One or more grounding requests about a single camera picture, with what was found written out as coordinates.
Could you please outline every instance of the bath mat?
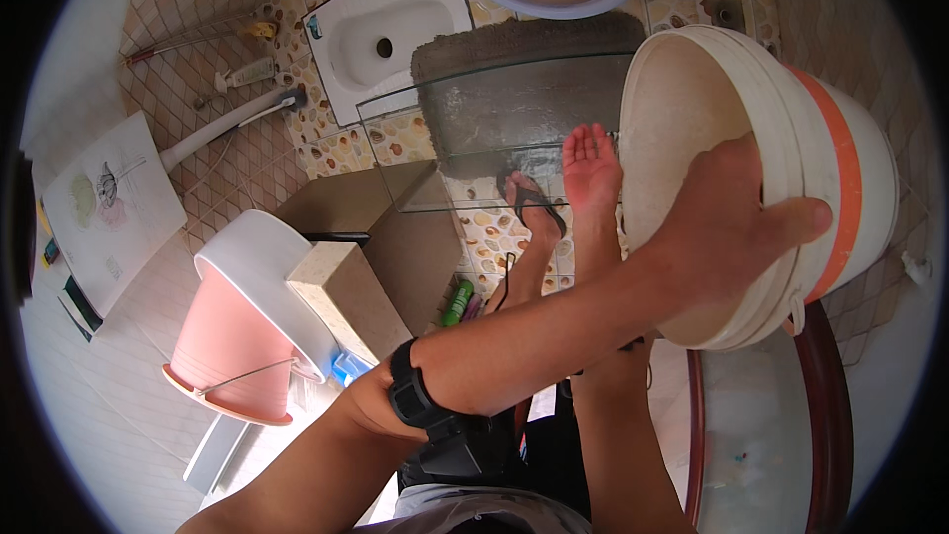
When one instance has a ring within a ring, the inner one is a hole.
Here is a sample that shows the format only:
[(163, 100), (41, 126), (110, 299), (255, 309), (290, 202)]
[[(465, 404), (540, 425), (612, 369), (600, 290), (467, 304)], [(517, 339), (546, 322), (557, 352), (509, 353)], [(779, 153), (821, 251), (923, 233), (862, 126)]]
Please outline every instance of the bath mat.
[[(575, 125), (599, 121), (616, 130), (626, 70), (645, 39), (638, 19), (609, 12), (509, 19), (421, 45), (412, 78), (436, 81), (419, 88), (419, 103), (439, 169), (459, 180), (503, 168), (559, 173), (559, 144)], [(571, 58), (591, 54), (604, 55)], [(470, 71), (482, 72), (454, 77)]]

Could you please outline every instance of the green bottle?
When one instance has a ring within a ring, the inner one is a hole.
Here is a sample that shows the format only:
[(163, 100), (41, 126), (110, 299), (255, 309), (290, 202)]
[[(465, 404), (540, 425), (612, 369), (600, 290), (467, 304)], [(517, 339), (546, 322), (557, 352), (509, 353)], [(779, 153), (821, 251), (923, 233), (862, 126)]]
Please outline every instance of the green bottle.
[(446, 310), (445, 314), (441, 317), (442, 326), (454, 326), (461, 321), (461, 316), (465, 313), (468, 300), (475, 291), (474, 288), (475, 286), (470, 280), (462, 280), (458, 283), (458, 290), (455, 292), (452, 304), (448, 306), (448, 310)]

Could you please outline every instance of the floor drain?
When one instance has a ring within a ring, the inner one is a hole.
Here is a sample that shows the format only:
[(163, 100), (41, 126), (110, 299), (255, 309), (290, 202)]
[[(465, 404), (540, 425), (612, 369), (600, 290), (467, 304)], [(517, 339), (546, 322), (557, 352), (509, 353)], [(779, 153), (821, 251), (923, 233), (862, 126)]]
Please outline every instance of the floor drain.
[(376, 42), (376, 53), (383, 58), (388, 58), (392, 55), (392, 42), (388, 38), (382, 38)]
[(745, 13), (741, 0), (708, 0), (712, 24), (745, 33)]

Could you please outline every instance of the foot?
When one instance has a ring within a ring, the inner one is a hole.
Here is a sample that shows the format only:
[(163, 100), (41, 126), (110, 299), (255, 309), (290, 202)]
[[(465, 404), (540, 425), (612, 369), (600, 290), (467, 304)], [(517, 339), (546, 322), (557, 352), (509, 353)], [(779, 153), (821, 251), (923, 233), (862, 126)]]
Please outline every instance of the foot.
[(623, 169), (603, 126), (581, 124), (563, 141), (563, 189), (574, 217), (613, 216)]
[[(504, 200), (511, 206), (517, 202), (517, 186), (525, 187), (528, 190), (540, 192), (540, 187), (536, 182), (528, 178), (521, 172), (512, 172), (505, 179)], [(525, 205), (540, 205), (530, 198), (524, 200)], [(524, 225), (530, 229), (531, 242), (543, 242), (551, 248), (560, 241), (560, 227), (551, 216), (551, 213), (543, 207), (524, 207), (521, 208), (521, 217), (524, 218)]]

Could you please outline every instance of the drawing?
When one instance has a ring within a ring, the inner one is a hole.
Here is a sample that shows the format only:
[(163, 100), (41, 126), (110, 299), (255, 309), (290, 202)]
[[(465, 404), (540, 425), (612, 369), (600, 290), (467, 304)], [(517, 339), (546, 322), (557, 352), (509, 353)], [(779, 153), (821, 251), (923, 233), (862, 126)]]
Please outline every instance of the drawing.
[(105, 317), (187, 220), (142, 112), (89, 145), (43, 193), (69, 271)]
[(96, 193), (99, 196), (99, 219), (109, 231), (119, 230), (128, 220), (125, 215), (125, 202), (119, 198), (119, 180), (144, 163), (145, 158), (140, 156), (117, 174), (112, 173), (107, 161), (102, 163), (102, 172), (96, 182)]
[(69, 208), (76, 226), (83, 231), (89, 229), (92, 213), (96, 212), (96, 193), (84, 173), (77, 173), (69, 184)]

